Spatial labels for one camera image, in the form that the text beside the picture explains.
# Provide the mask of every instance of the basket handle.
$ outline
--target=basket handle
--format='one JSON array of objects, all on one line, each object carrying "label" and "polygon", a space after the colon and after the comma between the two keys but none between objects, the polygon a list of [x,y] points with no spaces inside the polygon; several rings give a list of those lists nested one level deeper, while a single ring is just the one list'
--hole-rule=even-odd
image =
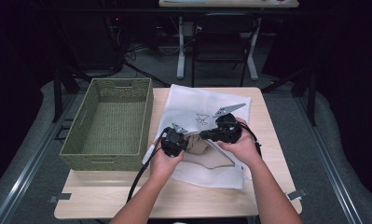
[{"label": "basket handle", "polygon": [[89,158],[92,164],[114,164],[114,157]]},{"label": "basket handle", "polygon": [[133,80],[113,80],[113,86],[116,89],[132,88]]}]

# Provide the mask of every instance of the hand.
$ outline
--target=hand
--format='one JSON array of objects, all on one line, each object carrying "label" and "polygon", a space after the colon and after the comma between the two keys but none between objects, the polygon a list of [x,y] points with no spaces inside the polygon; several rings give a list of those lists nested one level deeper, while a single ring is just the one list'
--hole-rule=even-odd
[{"label": "hand", "polygon": [[177,157],[169,157],[161,149],[161,144],[157,146],[157,153],[150,163],[150,178],[156,179],[165,184],[174,172],[174,168],[183,160],[184,151],[180,152]]},{"label": "hand", "polygon": [[[244,119],[237,118],[237,121],[247,124]],[[232,152],[238,160],[246,165],[250,164],[252,158],[260,158],[253,137],[243,128],[241,129],[241,138],[235,144],[217,141],[217,145],[226,151]]]}]

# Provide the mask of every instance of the black handheld controller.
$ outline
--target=black handheld controller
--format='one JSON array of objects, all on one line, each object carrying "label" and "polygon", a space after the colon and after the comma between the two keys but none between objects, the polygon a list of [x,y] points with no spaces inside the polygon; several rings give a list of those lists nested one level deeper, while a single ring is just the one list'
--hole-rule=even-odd
[{"label": "black handheld controller", "polygon": [[169,157],[177,157],[182,150],[186,150],[188,141],[182,133],[173,128],[166,129],[166,136],[161,139],[162,150]]},{"label": "black handheld controller", "polygon": [[215,124],[217,128],[200,132],[200,137],[204,140],[211,139],[214,142],[220,140],[231,144],[241,138],[241,125],[231,113],[219,117]]}]

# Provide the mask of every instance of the green wicker basket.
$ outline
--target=green wicker basket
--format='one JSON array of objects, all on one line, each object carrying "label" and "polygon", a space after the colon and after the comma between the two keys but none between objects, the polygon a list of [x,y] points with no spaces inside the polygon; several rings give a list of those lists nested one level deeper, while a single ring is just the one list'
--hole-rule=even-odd
[{"label": "green wicker basket", "polygon": [[73,170],[140,170],[153,101],[150,78],[94,78],[60,157]]}]

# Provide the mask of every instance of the desk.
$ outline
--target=desk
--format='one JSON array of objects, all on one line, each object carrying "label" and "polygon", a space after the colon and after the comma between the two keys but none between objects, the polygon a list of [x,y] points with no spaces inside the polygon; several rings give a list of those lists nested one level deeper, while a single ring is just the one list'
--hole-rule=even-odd
[{"label": "desk", "polygon": [[[295,190],[278,137],[269,117],[267,106],[258,88],[207,88],[241,96],[251,96],[250,128],[258,137],[262,156],[284,192]],[[154,105],[150,123],[149,141],[153,142],[159,118],[169,89],[154,89]],[[127,201],[131,184],[137,172],[70,171],[62,193],[71,193],[70,200],[59,200],[55,217],[111,218]],[[146,171],[135,192],[149,176]],[[299,200],[292,205],[302,211]],[[247,217],[257,215],[252,181],[245,180],[244,188],[207,189],[170,179],[151,213],[151,217]]]},{"label": "desk", "polygon": [[[267,7],[267,8],[275,8],[275,7],[298,7],[299,3],[297,0],[206,0],[204,3],[187,3],[186,1],[183,3],[174,3],[174,2],[166,2],[165,0],[159,0],[160,7],[211,7],[211,8],[218,8],[218,7]],[[255,69],[255,62],[253,61],[253,52],[255,50],[255,42],[258,37],[259,29],[255,32],[255,36],[253,37],[252,46],[250,47],[249,57],[247,60],[247,66],[250,72],[250,78],[252,80],[258,80],[258,73]],[[183,18],[179,18],[179,61],[177,64],[177,78],[183,79],[184,78],[184,70],[185,70],[185,63],[186,63],[186,56],[184,54],[184,35],[183,35]]]}]

